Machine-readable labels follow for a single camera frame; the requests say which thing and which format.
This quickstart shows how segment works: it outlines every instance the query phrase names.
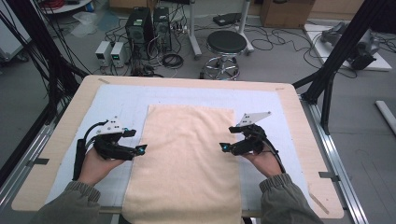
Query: stool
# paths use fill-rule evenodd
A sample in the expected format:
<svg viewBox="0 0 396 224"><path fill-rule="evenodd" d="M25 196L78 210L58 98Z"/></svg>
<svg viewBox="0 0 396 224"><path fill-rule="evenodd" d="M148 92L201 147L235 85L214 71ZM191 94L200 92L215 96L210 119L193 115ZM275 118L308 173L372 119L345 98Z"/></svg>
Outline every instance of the stool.
<svg viewBox="0 0 396 224"><path fill-rule="evenodd" d="M233 31L216 31L207 37L206 42L207 48L219 56L205 64L205 74L213 79L236 80L239 76L239 66L235 56L247 47L246 39Z"/></svg>

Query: gray jacket sleeve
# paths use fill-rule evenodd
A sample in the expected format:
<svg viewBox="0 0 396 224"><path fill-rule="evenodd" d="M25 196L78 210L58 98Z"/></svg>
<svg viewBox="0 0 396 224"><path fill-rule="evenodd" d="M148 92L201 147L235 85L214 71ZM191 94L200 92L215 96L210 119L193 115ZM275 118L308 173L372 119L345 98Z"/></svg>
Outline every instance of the gray jacket sleeve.
<svg viewBox="0 0 396 224"><path fill-rule="evenodd" d="M99 197L97 189L72 181L58 198L44 205L30 223L97 223Z"/></svg>
<svg viewBox="0 0 396 224"><path fill-rule="evenodd" d="M323 223L309 207L303 192L288 174L275 175L260 183L262 224Z"/></svg>

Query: hand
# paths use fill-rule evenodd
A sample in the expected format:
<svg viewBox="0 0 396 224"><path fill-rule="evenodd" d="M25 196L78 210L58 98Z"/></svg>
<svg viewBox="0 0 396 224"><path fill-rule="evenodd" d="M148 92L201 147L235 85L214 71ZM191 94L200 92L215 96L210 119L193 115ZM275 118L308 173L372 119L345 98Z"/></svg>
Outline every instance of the hand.
<svg viewBox="0 0 396 224"><path fill-rule="evenodd" d="M112 169L123 162L120 160L105 160L96 152L95 148L91 148L85 155L78 181L93 187L105 178Z"/></svg>
<svg viewBox="0 0 396 224"><path fill-rule="evenodd" d="M243 155L243 157L253 163L253 165L267 178L282 174L279 163L277 163L271 151L263 151L260 154L253 151L253 153L247 153Z"/></svg>

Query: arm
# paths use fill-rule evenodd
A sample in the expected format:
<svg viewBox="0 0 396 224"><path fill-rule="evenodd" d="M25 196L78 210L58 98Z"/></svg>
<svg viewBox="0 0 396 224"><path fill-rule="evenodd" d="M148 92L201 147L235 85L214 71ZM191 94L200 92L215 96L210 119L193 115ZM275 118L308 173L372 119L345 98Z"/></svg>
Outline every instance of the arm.
<svg viewBox="0 0 396 224"><path fill-rule="evenodd" d="M260 183L262 190L262 224L323 223L309 207L306 198L290 179L282 174L271 151L244 155L267 177Z"/></svg>
<svg viewBox="0 0 396 224"><path fill-rule="evenodd" d="M78 181L70 182L58 198L35 214L30 223L97 223L100 192L94 186L122 163L105 160L92 148L85 157Z"/></svg>

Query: gray floor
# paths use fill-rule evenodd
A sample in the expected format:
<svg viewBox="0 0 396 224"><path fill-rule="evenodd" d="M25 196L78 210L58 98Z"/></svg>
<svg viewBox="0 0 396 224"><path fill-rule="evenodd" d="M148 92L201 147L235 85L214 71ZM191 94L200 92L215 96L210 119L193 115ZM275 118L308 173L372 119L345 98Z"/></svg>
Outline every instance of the gray floor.
<svg viewBox="0 0 396 224"><path fill-rule="evenodd" d="M85 66L95 74L100 74L99 65L94 52L100 41L105 38L105 31L116 27L118 20L106 7L96 11L99 16L98 30L93 35L78 38L72 35L65 37L69 47L77 54ZM66 23L73 21L73 13L64 14L59 19ZM196 23L201 26L216 27L211 16L200 17ZM328 24L328 21L312 21ZM258 18L251 17L247 24L260 25ZM73 28L76 23L62 25ZM202 66L213 56L205 47L205 38L213 30L196 31L198 43L201 45L203 57L193 59L191 45L187 35L179 38L181 43L180 55L184 65L177 70L160 67L156 73L165 77L198 78ZM295 34L304 35L301 30L288 30ZM249 40L263 39L263 30L247 27ZM306 48L306 40L296 35L278 31L286 41L293 40L295 48ZM255 40L254 45L261 49L269 49L267 42ZM306 49L295 51L293 45L274 45L271 50L256 49L249 56L237 58L241 69L238 81L285 82L293 83L306 77L318 69L304 60ZM396 67L395 54L385 50L381 56L392 66ZM320 66L318 59L306 56L314 66ZM42 80L32 63L13 61L0 71L0 166L3 166L13 149L18 145L27 130L33 124L48 101ZM350 77L354 73L346 70L342 72ZM330 115L330 132L337 150L346 167L352 185L358 194L364 212L371 223L396 223L396 138L388 124L375 106L376 100L387 103L396 115L396 69L389 72L359 71L356 78L337 75L334 80L332 107ZM306 91L306 87L297 90ZM0 223L26 223L33 213L12 211L6 207L0 214ZM350 223L346 212L340 220L325 220L326 223ZM110 216L102 215L101 223L110 223Z"/></svg>

